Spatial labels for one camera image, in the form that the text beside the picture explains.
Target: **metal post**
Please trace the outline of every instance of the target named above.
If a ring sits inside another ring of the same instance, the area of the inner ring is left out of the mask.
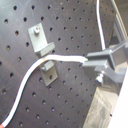
[[[128,128],[128,67],[122,89],[108,128]]]
[[[115,19],[115,24],[114,24],[114,30],[116,32],[116,35],[118,37],[119,42],[121,43],[122,41],[127,39],[127,32],[124,26],[124,23],[122,21],[122,18],[120,16],[119,10],[117,8],[117,5],[115,3],[115,0],[111,0],[113,7],[116,12],[116,19]]]

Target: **white wire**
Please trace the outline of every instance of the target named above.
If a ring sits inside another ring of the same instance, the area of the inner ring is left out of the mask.
[[[42,63],[44,63],[45,61],[48,60],[55,60],[55,61],[66,61],[66,62],[80,62],[80,63],[84,63],[85,61],[87,61],[87,59],[85,57],[82,56],[60,56],[60,55],[47,55],[44,58],[41,58],[39,60],[37,60],[26,72],[21,84],[20,84],[20,88],[18,90],[17,96],[16,96],[16,100],[13,104],[13,107],[8,115],[8,117],[5,119],[5,121],[2,123],[3,127],[6,127],[10,121],[12,120],[17,107],[19,105],[23,90],[25,88],[26,82],[28,80],[28,78],[30,77],[31,73]]]
[[[98,27],[100,32],[101,46],[102,46],[102,50],[104,50],[106,49],[106,47],[105,47],[105,39],[104,39],[104,34],[103,34],[103,29],[102,29],[101,19],[100,19],[100,0],[97,0],[96,13],[97,13],[97,22],[98,22]]]

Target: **metal bracket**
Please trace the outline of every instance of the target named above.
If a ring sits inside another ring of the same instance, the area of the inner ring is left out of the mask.
[[[126,40],[112,49],[89,53],[87,55],[89,61],[83,64],[85,73],[88,71],[87,76],[89,78],[96,78],[97,85],[102,87],[103,84],[111,85],[114,92],[119,94],[126,70],[118,73],[114,70],[117,65],[128,61],[127,51],[128,45]]]
[[[55,48],[54,43],[47,43],[41,23],[29,28],[28,33],[32,42],[34,52],[38,59],[46,56]],[[46,86],[51,84],[58,77],[54,65],[55,63],[53,61],[48,61],[40,65],[42,77]]]

